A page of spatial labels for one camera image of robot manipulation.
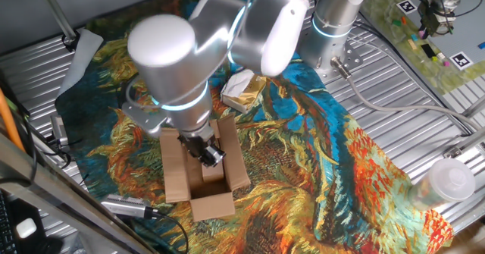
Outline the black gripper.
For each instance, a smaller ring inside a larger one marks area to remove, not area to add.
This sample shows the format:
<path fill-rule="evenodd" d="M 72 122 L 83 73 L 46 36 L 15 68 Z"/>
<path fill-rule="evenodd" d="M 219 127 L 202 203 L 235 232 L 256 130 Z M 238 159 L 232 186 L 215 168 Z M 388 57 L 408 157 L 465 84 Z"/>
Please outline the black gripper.
<path fill-rule="evenodd" d="M 215 141 L 213 132 L 203 133 L 202 136 L 180 134 L 178 140 L 187 148 L 192 157 L 199 159 L 207 168 L 221 163 L 226 155 L 225 151 L 218 147 L 212 147 Z"/>

